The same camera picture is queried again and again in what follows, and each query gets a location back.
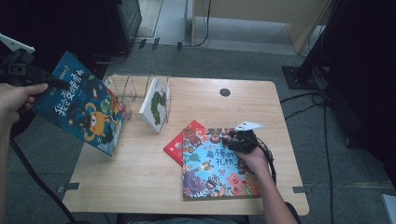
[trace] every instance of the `table top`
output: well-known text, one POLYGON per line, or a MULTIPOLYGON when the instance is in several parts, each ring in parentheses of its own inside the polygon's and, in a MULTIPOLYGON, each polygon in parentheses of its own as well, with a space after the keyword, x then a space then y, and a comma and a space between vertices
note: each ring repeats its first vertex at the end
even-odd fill
MULTIPOLYGON (((115 91, 123 92, 128 76, 112 76, 115 91)), ((125 95, 132 110, 122 124, 112 157, 84 144, 64 204, 71 212, 262 215, 262 201, 225 199, 184 201, 182 168, 165 147, 183 128, 196 119, 206 128, 235 127, 243 120, 260 123, 255 134, 271 148, 275 158, 277 187, 285 202, 300 216, 309 212, 303 185, 291 146, 288 129, 276 93, 269 81, 169 77, 171 103, 169 120, 155 133, 138 114, 148 77, 129 76, 125 95), (220 95, 228 89, 227 97, 220 95)))

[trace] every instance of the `wooden desk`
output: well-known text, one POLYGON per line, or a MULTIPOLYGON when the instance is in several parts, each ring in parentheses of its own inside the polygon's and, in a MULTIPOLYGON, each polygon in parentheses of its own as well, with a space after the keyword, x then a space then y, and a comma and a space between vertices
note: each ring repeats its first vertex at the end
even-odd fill
MULTIPOLYGON (((113 76, 118 91, 125 82, 116 80, 126 78, 113 76)), ((139 96, 147 77, 131 78, 139 96)), ((131 103, 134 112, 142 101, 131 103)), ((262 215, 261 199, 183 201, 181 166, 163 147, 193 119, 207 128, 235 127, 243 120, 264 124, 255 134, 273 151, 277 187, 299 215, 308 214, 305 194, 292 189, 303 184, 274 83, 184 77, 171 77, 169 122, 159 134, 137 113, 123 123, 113 157, 84 145, 70 181, 80 187, 66 192, 65 205, 72 212, 262 215), (231 95, 221 96, 223 88, 231 95)))
MULTIPOLYGON (((210 18, 286 23, 294 49, 300 53, 320 21, 329 17, 331 3, 332 0, 213 0, 210 18)), ((208 6, 209 0, 192 2, 192 45, 195 17, 207 17, 208 6)))

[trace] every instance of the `white tag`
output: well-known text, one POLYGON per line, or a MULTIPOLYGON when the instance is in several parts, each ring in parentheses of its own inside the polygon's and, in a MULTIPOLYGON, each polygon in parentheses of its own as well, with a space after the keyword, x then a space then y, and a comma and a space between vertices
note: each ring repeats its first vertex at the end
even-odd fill
POLYGON ((253 129, 262 128, 262 127, 264 127, 264 125, 244 120, 242 123, 240 123, 238 126, 236 126, 235 129, 237 131, 248 131, 248 130, 253 130, 253 129))

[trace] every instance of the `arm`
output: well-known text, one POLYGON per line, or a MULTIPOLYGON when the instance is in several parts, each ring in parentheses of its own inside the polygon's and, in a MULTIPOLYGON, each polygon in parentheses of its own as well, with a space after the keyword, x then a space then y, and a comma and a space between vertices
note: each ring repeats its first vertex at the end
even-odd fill
POLYGON ((266 222, 297 223, 276 188, 276 184, 270 174, 268 160, 262 150, 256 147, 249 154, 241 152, 236 152, 236 154, 247 163, 247 166, 259 180, 266 222))
POLYGON ((0 84, 0 223, 5 222, 6 214, 7 157, 12 125, 20 119, 18 110, 31 109, 35 101, 32 95, 47 87, 47 84, 18 88, 0 84))

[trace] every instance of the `book cover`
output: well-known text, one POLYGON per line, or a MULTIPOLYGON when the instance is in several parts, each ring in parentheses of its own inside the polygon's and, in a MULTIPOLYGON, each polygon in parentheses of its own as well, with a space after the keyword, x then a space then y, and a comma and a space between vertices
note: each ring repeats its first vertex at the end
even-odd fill
POLYGON ((183 130, 183 198, 259 197, 256 176, 244 160, 223 145, 233 129, 183 130))
POLYGON ((167 115, 166 101, 167 96, 163 83, 155 77, 151 81, 139 114, 156 133, 160 132, 167 115))
POLYGON ((69 51, 52 75, 67 81, 69 90, 49 86, 36 99, 33 111, 112 155, 125 113, 117 96, 69 51))
MULTIPOLYGON (((193 120, 186 129, 204 128, 198 121, 193 120)), ((177 163, 183 165, 183 132, 180 132, 163 150, 168 153, 177 163)))

